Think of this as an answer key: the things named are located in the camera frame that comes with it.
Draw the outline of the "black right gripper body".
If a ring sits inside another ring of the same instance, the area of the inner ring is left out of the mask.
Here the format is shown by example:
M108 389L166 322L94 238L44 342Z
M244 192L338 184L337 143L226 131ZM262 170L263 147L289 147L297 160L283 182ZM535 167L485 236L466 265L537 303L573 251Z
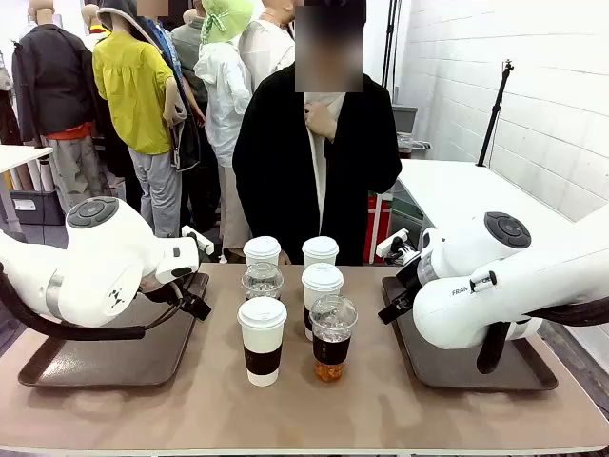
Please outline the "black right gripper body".
M413 257L403 268L396 274L396 278L404 288L404 294L407 298L415 298L421 290L422 284L419 279L418 265L421 261L420 256Z

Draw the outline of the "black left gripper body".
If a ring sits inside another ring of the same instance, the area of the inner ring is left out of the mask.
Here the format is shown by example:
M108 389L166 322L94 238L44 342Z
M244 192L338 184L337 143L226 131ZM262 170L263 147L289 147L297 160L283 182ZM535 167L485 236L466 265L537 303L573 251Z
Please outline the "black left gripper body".
M182 291L185 280L178 278L170 283L161 284L154 276L144 277L140 283L140 292L154 303L177 305L180 297L177 290Z

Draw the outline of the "person's left hand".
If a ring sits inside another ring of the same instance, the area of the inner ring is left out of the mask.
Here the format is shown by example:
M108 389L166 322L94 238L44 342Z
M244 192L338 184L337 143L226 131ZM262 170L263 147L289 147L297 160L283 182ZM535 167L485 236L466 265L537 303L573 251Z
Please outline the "person's left hand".
M304 105L304 119L307 128L318 136L334 142L337 132L338 103L326 105L320 101Z

